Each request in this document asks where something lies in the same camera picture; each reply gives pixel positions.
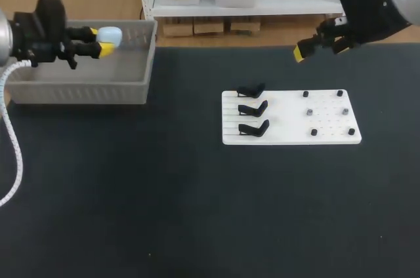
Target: dark gray table surface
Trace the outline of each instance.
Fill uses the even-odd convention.
[[[0,276],[418,277],[418,54],[158,49],[146,106],[12,105]],[[347,89],[362,143],[224,146],[221,92],[260,82]]]

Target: black clip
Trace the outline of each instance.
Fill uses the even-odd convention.
[[[265,132],[269,128],[269,126],[270,126],[270,121],[266,119],[259,129],[256,129],[255,127],[245,125],[245,124],[239,124],[238,129],[239,129],[240,135],[263,137]]]
[[[260,83],[256,88],[253,89],[248,87],[239,87],[236,92],[238,93],[238,96],[241,94],[242,96],[258,99],[264,90],[265,83]]]
[[[261,117],[268,107],[268,101],[265,100],[258,109],[250,108],[249,106],[238,106],[239,115],[249,115],[253,117]]]

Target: gray plastic bin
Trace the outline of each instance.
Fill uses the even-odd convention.
[[[6,89],[18,104],[145,104],[155,53],[156,21],[69,21],[68,26],[119,27],[123,40],[100,60],[76,56],[75,70],[56,60],[21,68]]]

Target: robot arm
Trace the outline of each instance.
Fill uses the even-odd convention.
[[[109,37],[108,33],[109,41],[99,41],[97,30],[67,28],[66,20],[61,0],[38,0],[34,12],[16,12],[13,20],[7,20],[0,10],[0,67],[11,56],[30,60],[33,67],[59,58],[66,60],[74,70],[75,55],[101,58],[110,54],[121,41],[122,32],[117,28],[114,28],[117,32],[111,32],[113,36]]]
[[[414,24],[420,26],[420,0],[340,0],[346,16],[329,19],[317,34],[297,44],[298,62],[313,55],[318,45],[334,54],[386,39]]]

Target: white shelf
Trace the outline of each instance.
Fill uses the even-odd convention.
[[[343,8],[340,0],[259,0],[254,8],[222,8],[215,6],[215,0],[201,0],[197,6],[165,6],[154,0],[151,11],[154,17],[264,16],[341,14]]]

